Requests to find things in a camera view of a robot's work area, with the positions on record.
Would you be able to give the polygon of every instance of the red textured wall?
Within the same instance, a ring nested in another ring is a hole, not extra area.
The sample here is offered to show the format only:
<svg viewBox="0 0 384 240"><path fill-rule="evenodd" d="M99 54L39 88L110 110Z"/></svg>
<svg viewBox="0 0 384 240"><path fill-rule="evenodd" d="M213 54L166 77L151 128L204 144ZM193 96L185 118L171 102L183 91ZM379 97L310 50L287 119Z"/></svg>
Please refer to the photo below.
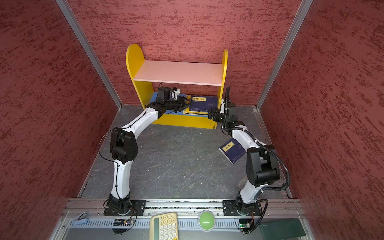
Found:
<svg viewBox="0 0 384 240"><path fill-rule="evenodd" d="M54 0L0 17L0 238L44 240L117 108Z"/></svg>
<svg viewBox="0 0 384 240"><path fill-rule="evenodd" d="M315 0L262 106L317 239L384 239L383 11Z"/></svg>
<svg viewBox="0 0 384 240"><path fill-rule="evenodd" d="M146 59L162 61L221 63L228 48L226 83L237 104L257 102L300 2L69 0L123 103L140 103L125 63L137 43ZM182 92L216 95L217 88Z"/></svg>

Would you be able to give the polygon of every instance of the black mounting plate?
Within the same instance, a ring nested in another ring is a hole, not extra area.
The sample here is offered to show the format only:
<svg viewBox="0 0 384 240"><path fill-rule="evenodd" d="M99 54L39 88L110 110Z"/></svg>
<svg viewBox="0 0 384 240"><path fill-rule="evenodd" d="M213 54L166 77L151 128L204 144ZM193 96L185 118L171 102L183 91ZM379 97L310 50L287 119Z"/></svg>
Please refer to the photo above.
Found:
<svg viewBox="0 0 384 240"><path fill-rule="evenodd" d="M254 207L252 208L254 216L261 216L263 211L259 202L254 203ZM224 216L242 216L237 211L237 205L235 200L224 200L223 201L223 212Z"/></svg>
<svg viewBox="0 0 384 240"><path fill-rule="evenodd" d="M146 200L130 200L132 203L133 208L135 208L135 212L138 216L143 216L144 210L145 210L145 203ZM110 206L110 203L107 204L106 208L104 209L104 216L131 216L132 210L129 210L126 215L119 215L117 212L115 212L112 207Z"/></svg>

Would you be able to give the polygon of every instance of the round green button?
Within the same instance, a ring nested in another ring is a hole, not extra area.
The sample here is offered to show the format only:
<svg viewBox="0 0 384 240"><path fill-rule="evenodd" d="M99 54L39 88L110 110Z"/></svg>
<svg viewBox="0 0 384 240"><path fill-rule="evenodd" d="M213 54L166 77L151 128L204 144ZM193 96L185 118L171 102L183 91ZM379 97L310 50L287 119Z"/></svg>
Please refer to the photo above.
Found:
<svg viewBox="0 0 384 240"><path fill-rule="evenodd" d="M200 214L199 224L203 230L209 231L215 225L215 217L210 211L205 210Z"/></svg>

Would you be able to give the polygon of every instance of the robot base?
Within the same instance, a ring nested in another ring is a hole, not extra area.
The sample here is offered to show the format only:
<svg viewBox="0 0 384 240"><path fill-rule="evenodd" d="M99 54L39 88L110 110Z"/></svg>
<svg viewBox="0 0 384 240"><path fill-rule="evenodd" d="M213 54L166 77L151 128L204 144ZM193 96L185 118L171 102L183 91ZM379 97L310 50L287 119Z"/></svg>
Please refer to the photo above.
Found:
<svg viewBox="0 0 384 240"><path fill-rule="evenodd" d="M263 213L259 202L239 206L236 200L223 201L224 216L252 216L251 211L253 216L261 216Z"/></svg>
<svg viewBox="0 0 384 240"><path fill-rule="evenodd" d="M143 216L146 202L146 200L129 200L129 194L120 200L110 194L104 209L104 216L131 216L133 214Z"/></svg>

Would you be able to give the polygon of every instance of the book cover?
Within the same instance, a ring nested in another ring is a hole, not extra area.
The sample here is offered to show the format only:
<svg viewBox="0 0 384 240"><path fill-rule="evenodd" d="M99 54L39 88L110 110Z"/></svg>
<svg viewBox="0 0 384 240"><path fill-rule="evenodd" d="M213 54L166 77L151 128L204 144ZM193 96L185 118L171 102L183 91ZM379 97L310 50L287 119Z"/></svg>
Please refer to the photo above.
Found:
<svg viewBox="0 0 384 240"><path fill-rule="evenodd" d="M214 96L191 95L191 100L188 110L191 112L208 113L212 108L217 108L217 97Z"/></svg>
<svg viewBox="0 0 384 240"><path fill-rule="evenodd" d="M231 138L218 149L233 164L246 153L241 144L234 138Z"/></svg>
<svg viewBox="0 0 384 240"><path fill-rule="evenodd" d="M185 96L188 99L191 99L191 95ZM190 115L208 115L208 112L200 112L200 111L190 111L189 108L184 109L183 114L190 114Z"/></svg>

